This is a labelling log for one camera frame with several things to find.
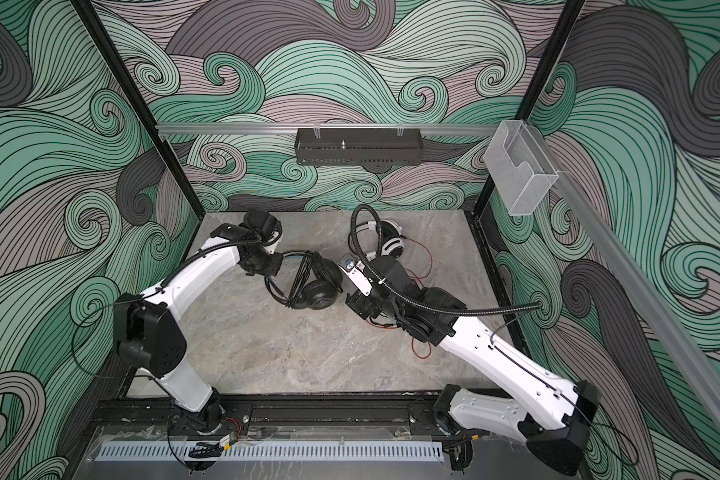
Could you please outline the black blue headphones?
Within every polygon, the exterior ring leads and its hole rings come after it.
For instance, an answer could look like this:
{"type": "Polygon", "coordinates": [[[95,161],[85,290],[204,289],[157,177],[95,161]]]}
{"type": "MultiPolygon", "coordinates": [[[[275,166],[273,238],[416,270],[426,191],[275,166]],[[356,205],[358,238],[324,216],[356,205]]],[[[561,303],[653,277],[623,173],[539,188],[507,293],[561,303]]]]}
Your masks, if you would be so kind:
{"type": "Polygon", "coordinates": [[[299,259],[300,264],[288,293],[275,283],[273,276],[264,278],[270,296],[292,310],[323,310],[332,306],[343,289],[343,275],[338,265],[317,252],[292,250],[283,260],[299,259]]]}

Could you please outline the white black headphones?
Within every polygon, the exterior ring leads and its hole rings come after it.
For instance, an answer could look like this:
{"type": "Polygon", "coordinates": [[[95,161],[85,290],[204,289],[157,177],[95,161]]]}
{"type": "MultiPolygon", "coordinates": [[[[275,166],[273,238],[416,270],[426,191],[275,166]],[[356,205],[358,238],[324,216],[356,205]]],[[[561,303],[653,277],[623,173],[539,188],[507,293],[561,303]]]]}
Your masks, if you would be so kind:
{"type": "Polygon", "coordinates": [[[404,236],[402,227],[393,220],[381,220],[379,222],[370,220],[360,224],[356,232],[374,231],[377,234],[378,246],[366,253],[368,260],[378,256],[390,256],[399,258],[404,252],[404,236]]]}

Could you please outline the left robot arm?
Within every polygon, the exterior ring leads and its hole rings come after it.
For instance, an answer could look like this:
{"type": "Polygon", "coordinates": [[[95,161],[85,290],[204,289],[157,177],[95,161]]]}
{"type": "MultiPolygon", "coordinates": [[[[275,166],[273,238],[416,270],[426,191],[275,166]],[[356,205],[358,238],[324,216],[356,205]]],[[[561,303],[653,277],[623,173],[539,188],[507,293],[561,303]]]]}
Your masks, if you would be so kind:
{"type": "Polygon", "coordinates": [[[122,294],[113,308],[115,353],[146,371],[200,435],[221,426],[220,395],[192,366],[179,321],[195,300],[223,273],[238,266],[248,275],[277,273],[281,222],[251,209],[239,225],[223,223],[172,273],[139,294],[122,294]]]}

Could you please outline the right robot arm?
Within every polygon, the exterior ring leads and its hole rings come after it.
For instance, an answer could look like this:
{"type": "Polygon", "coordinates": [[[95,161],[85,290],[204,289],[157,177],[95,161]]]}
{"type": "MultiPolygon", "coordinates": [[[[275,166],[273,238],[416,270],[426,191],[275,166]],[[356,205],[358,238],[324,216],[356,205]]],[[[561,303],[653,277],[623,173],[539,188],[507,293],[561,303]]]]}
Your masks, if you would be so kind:
{"type": "Polygon", "coordinates": [[[356,288],[347,304],[361,318],[385,315],[413,339],[460,358],[502,390],[490,396],[445,387],[433,408],[442,430],[518,440],[556,472],[578,473],[599,408],[594,384],[572,382],[540,366],[468,314],[451,293],[418,286],[393,257],[363,263],[347,254],[338,267],[356,288]]]}

